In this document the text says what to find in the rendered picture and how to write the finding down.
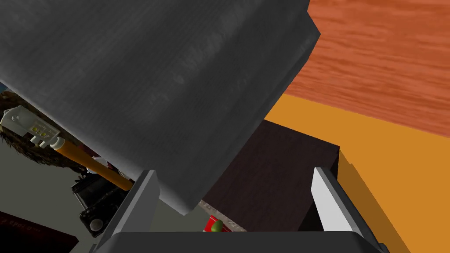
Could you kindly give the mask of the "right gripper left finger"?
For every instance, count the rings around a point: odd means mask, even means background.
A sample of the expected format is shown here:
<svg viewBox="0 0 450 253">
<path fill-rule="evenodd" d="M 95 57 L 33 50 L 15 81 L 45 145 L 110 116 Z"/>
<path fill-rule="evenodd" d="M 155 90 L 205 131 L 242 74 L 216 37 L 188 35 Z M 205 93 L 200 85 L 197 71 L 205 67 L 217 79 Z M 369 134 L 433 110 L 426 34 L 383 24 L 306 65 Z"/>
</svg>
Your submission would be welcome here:
<svg viewBox="0 0 450 253">
<path fill-rule="evenodd" d="M 120 232 L 148 232 L 153 220 L 160 188 L 156 172 L 144 170 L 119 206 L 98 246 Z"/>
</svg>

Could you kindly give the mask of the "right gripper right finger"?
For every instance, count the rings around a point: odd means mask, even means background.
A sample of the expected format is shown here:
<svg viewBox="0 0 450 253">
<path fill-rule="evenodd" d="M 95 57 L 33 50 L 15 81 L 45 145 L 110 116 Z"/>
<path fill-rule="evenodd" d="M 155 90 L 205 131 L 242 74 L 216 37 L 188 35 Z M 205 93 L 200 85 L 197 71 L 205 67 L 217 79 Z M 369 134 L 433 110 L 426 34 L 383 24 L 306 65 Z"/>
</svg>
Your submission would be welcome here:
<svg viewBox="0 0 450 253">
<path fill-rule="evenodd" d="M 314 168 L 311 193 L 325 231 L 352 231 L 381 246 L 330 169 Z"/>
</svg>

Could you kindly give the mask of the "black boxy device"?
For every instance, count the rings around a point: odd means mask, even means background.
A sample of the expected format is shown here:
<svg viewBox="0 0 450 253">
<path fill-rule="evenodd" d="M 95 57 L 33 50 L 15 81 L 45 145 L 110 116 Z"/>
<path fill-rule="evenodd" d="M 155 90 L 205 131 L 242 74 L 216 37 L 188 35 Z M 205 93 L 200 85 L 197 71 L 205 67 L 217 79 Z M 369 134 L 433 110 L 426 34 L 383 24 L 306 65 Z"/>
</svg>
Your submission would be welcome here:
<svg viewBox="0 0 450 253">
<path fill-rule="evenodd" d="M 71 190 L 83 207 L 80 221 L 94 238 L 106 230 L 128 194 L 128 191 L 93 173 L 76 180 Z"/>
</svg>

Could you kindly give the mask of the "dark brown cabinet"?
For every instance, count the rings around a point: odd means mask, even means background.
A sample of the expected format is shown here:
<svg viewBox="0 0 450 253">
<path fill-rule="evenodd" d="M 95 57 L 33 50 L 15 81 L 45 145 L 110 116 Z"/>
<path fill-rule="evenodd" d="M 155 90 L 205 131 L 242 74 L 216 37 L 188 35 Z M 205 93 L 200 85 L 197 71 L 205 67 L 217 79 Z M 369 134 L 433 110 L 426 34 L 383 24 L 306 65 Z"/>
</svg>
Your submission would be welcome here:
<svg viewBox="0 0 450 253">
<path fill-rule="evenodd" d="M 315 167 L 338 174 L 340 148 L 263 121 L 203 201 L 246 231 L 321 231 Z"/>
</svg>

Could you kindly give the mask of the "red box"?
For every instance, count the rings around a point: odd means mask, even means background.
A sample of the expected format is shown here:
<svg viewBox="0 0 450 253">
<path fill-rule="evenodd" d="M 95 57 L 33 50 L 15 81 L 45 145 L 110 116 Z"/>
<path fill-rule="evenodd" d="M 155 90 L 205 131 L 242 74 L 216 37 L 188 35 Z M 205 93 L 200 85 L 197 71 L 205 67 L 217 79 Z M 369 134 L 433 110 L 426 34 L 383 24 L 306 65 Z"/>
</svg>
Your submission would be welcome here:
<svg viewBox="0 0 450 253">
<path fill-rule="evenodd" d="M 209 220 L 208 220 L 208 222 L 206 223 L 206 225 L 205 225 L 203 231 L 204 231 L 204 232 L 211 232 L 211 231 L 210 231 L 211 225 L 212 225 L 215 221 L 217 221 L 217 220 L 220 220 L 220 219 L 218 219 L 217 217 L 211 215 L 211 216 L 209 217 Z M 232 231 L 224 224 L 224 222 L 223 222 L 223 229 L 224 229 L 223 232 L 232 232 Z"/>
</svg>

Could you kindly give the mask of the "white and orange stick tool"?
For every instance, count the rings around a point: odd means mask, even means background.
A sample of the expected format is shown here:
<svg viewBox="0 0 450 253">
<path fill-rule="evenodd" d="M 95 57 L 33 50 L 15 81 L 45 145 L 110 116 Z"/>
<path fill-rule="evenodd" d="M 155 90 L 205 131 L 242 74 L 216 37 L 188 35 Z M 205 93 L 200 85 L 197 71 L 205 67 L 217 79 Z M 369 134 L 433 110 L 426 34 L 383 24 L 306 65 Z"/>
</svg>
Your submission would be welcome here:
<svg viewBox="0 0 450 253">
<path fill-rule="evenodd" d="M 129 191 L 133 186 L 128 179 L 114 172 L 107 165 L 102 165 L 88 153 L 60 137 L 59 130 L 23 106 L 5 110 L 0 125 L 21 137 L 25 134 L 31 134 L 31 143 L 40 148 L 50 146 L 62 156 L 89 168 L 124 191 Z"/>
</svg>

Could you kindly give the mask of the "dark red book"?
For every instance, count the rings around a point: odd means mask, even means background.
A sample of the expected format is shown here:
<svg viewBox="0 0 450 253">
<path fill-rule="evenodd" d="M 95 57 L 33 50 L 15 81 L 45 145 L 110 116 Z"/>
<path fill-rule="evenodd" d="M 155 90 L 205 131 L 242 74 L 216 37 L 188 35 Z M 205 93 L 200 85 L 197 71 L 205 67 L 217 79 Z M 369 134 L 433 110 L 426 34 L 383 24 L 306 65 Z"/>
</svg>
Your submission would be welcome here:
<svg viewBox="0 0 450 253">
<path fill-rule="evenodd" d="M 0 253 L 70 253 L 73 235 L 0 211 Z"/>
</svg>

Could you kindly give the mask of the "grey wooden table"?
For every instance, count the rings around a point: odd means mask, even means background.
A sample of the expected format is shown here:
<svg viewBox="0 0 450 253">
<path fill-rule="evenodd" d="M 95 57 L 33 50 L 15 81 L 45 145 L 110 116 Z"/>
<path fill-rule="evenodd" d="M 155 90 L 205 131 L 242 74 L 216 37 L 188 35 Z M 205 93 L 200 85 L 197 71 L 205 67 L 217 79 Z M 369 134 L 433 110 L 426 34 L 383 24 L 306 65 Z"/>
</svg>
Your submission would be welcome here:
<svg viewBox="0 0 450 253">
<path fill-rule="evenodd" d="M 0 0 L 0 82 L 187 214 L 308 60 L 310 0 Z"/>
</svg>

